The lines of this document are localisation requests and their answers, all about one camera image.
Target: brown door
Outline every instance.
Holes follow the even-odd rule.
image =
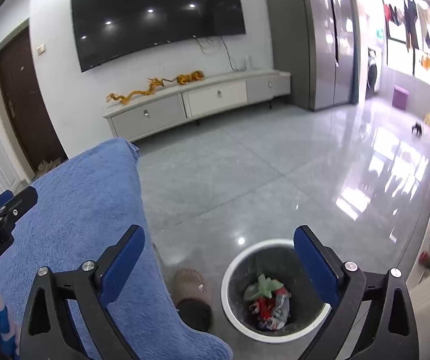
[[[38,87],[28,28],[0,50],[0,86],[15,135],[32,166],[67,158]]]

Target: television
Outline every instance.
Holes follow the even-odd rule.
[[[72,0],[72,20],[82,71],[162,44],[245,34],[240,0]]]

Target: tiled floor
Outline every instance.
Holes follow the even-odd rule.
[[[220,285],[244,248],[290,239],[307,224],[343,261],[380,273],[398,266],[415,228],[426,226],[420,213],[429,202],[430,134],[412,135],[414,122],[382,100],[320,112],[273,102],[271,110],[258,104],[137,143],[145,213],[166,278],[182,266],[203,273],[212,333],[236,359],[296,359],[313,337],[267,345],[226,320]]]

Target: black cat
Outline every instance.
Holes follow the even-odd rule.
[[[415,123],[415,126],[412,127],[412,134],[413,134],[413,130],[417,130],[417,135],[419,137],[421,137],[422,135],[422,125],[420,123]]]

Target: yellow toy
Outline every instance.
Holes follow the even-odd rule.
[[[173,81],[177,81],[179,85],[185,85],[187,83],[191,83],[192,81],[201,81],[205,78],[204,73],[201,70],[196,70],[190,74],[180,74],[179,76],[176,76],[174,79],[158,79],[155,77],[154,79],[148,79],[148,82],[150,83],[148,85],[147,91],[132,91],[128,94],[128,96],[123,96],[121,94],[116,93],[110,93],[106,97],[106,101],[109,102],[110,100],[119,101],[120,104],[127,104],[130,101],[130,98],[132,98],[133,95],[153,95],[155,92],[155,89],[158,86],[165,87],[163,81],[167,81],[168,83],[172,83]]]

